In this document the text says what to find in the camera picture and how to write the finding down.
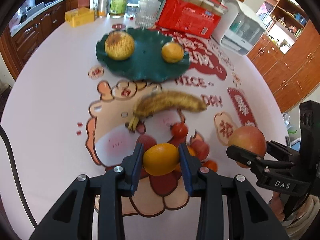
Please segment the person's right hand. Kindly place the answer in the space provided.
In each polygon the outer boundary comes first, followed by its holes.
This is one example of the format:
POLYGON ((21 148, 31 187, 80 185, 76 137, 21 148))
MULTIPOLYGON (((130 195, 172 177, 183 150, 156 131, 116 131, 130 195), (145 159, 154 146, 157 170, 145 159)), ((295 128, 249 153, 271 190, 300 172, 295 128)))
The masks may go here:
POLYGON ((280 199, 279 192, 273 193, 269 206, 278 220, 282 222, 285 218, 285 215, 283 213, 284 204, 280 199))

